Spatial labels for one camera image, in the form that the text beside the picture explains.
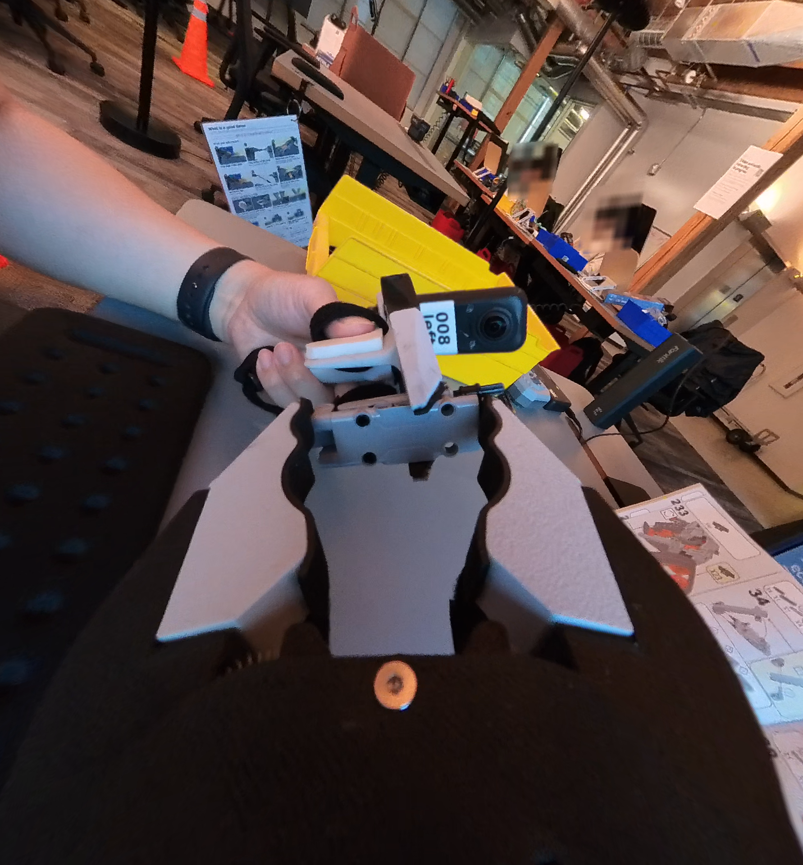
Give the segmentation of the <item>black pole stand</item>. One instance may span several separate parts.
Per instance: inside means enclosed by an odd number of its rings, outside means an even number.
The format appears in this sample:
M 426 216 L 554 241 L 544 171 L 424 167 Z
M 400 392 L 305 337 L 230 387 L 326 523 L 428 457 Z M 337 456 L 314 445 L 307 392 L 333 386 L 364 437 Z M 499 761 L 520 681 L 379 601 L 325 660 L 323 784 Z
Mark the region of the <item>black pole stand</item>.
M 151 117 L 159 1 L 146 1 L 141 49 L 139 89 L 136 107 L 118 100 L 100 103 L 102 127 L 124 144 L 163 159 L 177 159 L 182 141 L 168 124 Z

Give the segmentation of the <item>silver ventilation duct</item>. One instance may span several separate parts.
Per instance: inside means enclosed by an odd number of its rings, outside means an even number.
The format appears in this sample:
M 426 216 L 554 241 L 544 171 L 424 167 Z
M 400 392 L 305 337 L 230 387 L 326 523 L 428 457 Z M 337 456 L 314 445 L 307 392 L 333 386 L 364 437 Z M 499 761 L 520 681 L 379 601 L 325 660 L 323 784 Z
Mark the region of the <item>silver ventilation duct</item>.
M 678 62 L 745 68 L 803 61 L 803 4 L 742 2 L 684 9 L 660 47 Z

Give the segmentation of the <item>blue bin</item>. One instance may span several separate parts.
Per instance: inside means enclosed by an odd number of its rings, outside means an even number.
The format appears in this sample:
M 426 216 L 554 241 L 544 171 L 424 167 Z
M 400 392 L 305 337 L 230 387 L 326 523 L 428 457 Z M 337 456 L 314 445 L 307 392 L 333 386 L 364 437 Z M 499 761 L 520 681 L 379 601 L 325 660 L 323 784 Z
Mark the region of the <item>blue bin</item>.
M 558 234 L 540 228 L 537 232 L 536 241 L 554 259 L 574 273 L 584 271 L 589 264 L 589 260 L 576 250 L 571 242 L 564 240 Z
M 625 297 L 617 312 L 617 319 L 622 321 L 636 337 L 653 347 L 663 344 L 671 337 L 667 327 L 665 306 L 658 301 Z

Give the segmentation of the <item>white paper notice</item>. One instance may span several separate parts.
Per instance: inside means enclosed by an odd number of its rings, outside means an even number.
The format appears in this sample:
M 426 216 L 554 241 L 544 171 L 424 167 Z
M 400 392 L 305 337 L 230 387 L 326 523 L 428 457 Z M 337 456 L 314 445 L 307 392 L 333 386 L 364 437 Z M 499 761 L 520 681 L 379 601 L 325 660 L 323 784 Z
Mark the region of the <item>white paper notice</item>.
M 780 159 L 781 154 L 749 146 L 693 205 L 712 219 L 722 218 Z

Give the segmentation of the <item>yellow storage bin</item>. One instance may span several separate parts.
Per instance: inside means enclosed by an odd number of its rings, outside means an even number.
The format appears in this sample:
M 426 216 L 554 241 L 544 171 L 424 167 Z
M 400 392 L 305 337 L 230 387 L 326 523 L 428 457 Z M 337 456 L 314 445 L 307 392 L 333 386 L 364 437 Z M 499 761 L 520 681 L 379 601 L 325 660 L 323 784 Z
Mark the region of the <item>yellow storage bin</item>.
M 380 279 L 407 273 L 418 294 L 514 287 L 505 274 L 395 204 L 344 175 L 312 224 L 306 272 L 328 281 L 343 302 L 372 307 Z M 514 384 L 559 348 L 532 308 L 522 348 L 504 354 L 440 355 L 449 379 Z

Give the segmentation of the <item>black studded mat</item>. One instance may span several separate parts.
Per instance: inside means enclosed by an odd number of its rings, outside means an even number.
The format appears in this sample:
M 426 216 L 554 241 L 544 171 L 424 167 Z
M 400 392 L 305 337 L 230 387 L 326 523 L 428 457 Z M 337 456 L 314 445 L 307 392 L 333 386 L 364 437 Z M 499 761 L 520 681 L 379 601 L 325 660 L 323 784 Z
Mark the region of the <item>black studded mat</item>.
M 202 352 L 76 312 L 0 336 L 0 791 L 62 657 L 156 535 L 211 381 Z

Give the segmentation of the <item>small grey brick part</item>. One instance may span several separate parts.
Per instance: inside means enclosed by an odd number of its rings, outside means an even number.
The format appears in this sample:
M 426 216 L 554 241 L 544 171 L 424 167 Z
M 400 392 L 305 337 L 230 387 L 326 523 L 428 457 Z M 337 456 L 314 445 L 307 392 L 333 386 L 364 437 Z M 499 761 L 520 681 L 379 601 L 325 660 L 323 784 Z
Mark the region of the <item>small grey brick part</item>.
M 541 408 L 554 414 L 569 414 L 571 401 L 540 367 L 518 378 L 508 390 L 512 403 L 523 408 Z

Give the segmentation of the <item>wooden workbench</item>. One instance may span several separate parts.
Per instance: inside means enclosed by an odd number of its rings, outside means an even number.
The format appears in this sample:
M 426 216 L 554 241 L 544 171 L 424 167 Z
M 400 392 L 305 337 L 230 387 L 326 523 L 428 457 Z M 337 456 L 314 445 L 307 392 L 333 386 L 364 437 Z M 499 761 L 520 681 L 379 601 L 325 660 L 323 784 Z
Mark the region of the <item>wooden workbench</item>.
M 612 331 L 621 335 L 628 350 L 641 355 L 643 352 L 650 353 L 655 351 L 656 346 L 645 340 L 644 337 L 635 333 L 626 323 L 617 315 L 617 310 L 612 305 L 606 305 L 596 296 L 589 287 L 582 282 L 581 278 L 567 267 L 560 260 L 557 260 L 550 252 L 537 240 L 535 235 L 527 232 L 524 227 L 520 226 L 513 220 L 510 214 L 501 209 L 497 202 L 495 193 L 488 189 L 479 178 L 475 171 L 465 167 L 461 162 L 455 160 L 452 162 L 451 172 L 458 172 L 465 178 L 465 184 L 472 185 L 479 193 L 479 198 L 483 204 L 495 204 L 496 207 L 492 215 L 488 216 L 486 226 L 490 227 L 492 222 L 500 220 L 502 227 L 510 230 L 511 235 L 522 242 L 525 247 L 533 254 L 537 254 L 543 259 L 548 266 L 557 274 L 558 278 L 567 283 L 573 290 L 574 294 L 580 297 L 580 301 L 584 305 L 588 305 L 590 309 L 596 313 L 600 319 L 607 323 Z

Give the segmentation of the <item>grey topped table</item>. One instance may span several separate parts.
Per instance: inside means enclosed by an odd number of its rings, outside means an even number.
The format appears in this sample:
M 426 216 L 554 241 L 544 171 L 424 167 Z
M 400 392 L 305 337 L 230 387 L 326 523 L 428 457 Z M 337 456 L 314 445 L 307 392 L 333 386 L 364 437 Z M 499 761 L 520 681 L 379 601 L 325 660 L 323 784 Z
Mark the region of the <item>grey topped table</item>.
M 316 81 L 317 71 L 306 73 L 307 67 L 303 59 L 287 51 L 276 57 L 271 73 L 310 105 L 326 128 L 326 137 L 335 140 L 338 156 L 331 156 L 331 146 L 324 147 L 331 187 L 355 153 L 361 157 L 355 179 L 369 189 L 377 189 L 381 176 L 386 175 L 404 187 L 436 197 L 438 203 L 444 198 L 460 204 L 469 202 L 466 191 L 428 148 L 409 137 L 400 121 L 334 73 L 325 73 Z

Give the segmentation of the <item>photo instruction sign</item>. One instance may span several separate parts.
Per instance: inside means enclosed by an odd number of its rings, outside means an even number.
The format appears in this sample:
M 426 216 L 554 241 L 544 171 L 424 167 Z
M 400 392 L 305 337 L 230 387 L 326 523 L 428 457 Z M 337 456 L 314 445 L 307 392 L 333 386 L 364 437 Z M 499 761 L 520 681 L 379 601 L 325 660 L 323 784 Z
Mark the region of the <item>photo instruction sign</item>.
M 298 247 L 308 247 L 312 209 L 294 114 L 201 124 L 229 211 Z

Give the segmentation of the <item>person's left hand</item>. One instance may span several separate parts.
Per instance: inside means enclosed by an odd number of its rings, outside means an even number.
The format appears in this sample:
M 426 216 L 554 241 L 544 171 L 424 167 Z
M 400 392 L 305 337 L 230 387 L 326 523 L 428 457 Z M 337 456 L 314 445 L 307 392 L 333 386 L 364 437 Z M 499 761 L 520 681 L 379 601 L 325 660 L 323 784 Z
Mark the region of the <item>person's left hand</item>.
M 304 347 L 317 310 L 337 301 L 329 283 L 305 274 L 282 273 L 244 260 L 218 280 L 210 304 L 214 334 L 244 359 L 260 348 L 255 373 L 266 397 L 280 407 L 309 399 L 333 401 L 334 390 L 306 368 Z

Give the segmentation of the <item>brown cardboard sheet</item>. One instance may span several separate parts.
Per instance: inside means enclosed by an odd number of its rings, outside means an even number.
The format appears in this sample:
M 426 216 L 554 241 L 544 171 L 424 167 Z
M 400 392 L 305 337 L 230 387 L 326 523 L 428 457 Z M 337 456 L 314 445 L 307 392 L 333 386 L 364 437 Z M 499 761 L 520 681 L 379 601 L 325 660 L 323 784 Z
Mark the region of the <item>brown cardboard sheet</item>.
M 397 121 L 402 121 L 415 72 L 362 26 L 351 23 L 330 70 Z

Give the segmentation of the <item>black wristband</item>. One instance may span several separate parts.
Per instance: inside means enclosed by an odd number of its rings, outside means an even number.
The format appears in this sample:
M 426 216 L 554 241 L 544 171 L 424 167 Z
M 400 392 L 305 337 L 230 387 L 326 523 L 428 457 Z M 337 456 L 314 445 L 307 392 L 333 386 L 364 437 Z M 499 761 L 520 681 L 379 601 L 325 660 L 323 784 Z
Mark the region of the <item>black wristband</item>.
M 218 246 L 193 262 L 177 296 L 178 319 L 187 329 L 211 341 L 221 340 L 211 323 L 211 304 L 219 280 L 242 261 L 249 261 L 249 258 L 233 248 Z

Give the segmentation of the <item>orange traffic cone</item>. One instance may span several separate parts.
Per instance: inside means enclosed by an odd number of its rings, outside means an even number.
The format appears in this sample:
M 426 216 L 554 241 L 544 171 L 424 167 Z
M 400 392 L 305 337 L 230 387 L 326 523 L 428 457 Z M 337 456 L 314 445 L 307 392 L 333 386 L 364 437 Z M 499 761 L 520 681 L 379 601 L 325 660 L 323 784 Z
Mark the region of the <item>orange traffic cone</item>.
M 208 60 L 208 13 L 209 6 L 206 2 L 193 2 L 180 56 L 171 59 L 182 73 L 213 88 L 214 81 L 210 78 Z

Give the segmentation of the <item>black rectangular case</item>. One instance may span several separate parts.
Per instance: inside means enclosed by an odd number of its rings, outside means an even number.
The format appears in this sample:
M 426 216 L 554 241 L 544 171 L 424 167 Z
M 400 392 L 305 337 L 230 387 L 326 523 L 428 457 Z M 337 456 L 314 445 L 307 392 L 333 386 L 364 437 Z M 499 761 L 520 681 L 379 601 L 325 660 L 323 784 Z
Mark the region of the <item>black rectangular case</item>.
M 583 412 L 594 427 L 613 427 L 702 359 L 703 353 L 677 334 L 646 355 L 623 353 L 589 383 L 594 399 Z

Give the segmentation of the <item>black bag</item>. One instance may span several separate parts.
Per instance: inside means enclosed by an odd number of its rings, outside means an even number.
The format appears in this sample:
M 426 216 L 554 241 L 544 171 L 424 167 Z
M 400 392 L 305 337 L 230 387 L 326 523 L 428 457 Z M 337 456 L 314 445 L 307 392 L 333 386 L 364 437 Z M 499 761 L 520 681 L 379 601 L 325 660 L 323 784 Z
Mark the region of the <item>black bag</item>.
M 732 402 L 765 362 L 762 352 L 738 340 L 719 321 L 704 323 L 680 336 L 702 357 L 686 375 L 648 400 L 652 408 L 668 417 L 710 417 Z

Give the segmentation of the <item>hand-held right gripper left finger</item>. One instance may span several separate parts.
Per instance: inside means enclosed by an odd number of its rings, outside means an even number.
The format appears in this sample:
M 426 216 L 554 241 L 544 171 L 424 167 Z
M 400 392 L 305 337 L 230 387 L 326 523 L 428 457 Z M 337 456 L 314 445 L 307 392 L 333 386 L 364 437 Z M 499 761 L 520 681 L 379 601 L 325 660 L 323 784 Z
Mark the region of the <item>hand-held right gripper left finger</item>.
M 211 483 L 158 641 L 236 630 L 267 656 L 303 620 L 328 638 L 328 567 L 306 506 L 311 416 L 308 400 L 288 405 Z

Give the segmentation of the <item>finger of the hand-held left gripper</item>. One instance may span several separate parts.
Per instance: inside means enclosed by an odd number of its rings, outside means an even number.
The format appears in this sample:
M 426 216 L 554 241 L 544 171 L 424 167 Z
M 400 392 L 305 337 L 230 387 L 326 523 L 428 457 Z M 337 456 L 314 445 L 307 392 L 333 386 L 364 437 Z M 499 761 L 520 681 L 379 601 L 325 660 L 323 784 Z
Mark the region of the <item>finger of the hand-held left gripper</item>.
M 446 391 L 429 329 L 418 308 L 388 313 L 388 326 L 396 341 L 407 398 L 414 414 L 427 414 Z

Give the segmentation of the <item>person's left forearm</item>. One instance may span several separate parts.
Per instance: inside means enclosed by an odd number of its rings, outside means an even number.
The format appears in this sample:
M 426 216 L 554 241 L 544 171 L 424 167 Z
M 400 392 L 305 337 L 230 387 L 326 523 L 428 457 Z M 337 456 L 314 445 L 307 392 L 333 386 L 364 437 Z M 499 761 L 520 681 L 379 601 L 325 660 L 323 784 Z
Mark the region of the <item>person's left forearm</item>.
M 183 278 L 209 248 L 200 232 L 0 81 L 0 254 L 175 319 Z

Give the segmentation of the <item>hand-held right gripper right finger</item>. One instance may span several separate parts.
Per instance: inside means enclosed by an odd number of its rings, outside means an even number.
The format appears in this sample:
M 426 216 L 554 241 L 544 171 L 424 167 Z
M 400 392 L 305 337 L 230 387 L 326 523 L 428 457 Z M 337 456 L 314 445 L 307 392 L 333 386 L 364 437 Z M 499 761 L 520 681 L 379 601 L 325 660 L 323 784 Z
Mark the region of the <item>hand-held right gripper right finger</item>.
M 520 652 L 558 626 L 632 637 L 634 626 L 584 487 L 504 404 L 479 398 L 477 475 L 485 495 L 452 595 L 452 640 L 462 652 L 495 622 Z

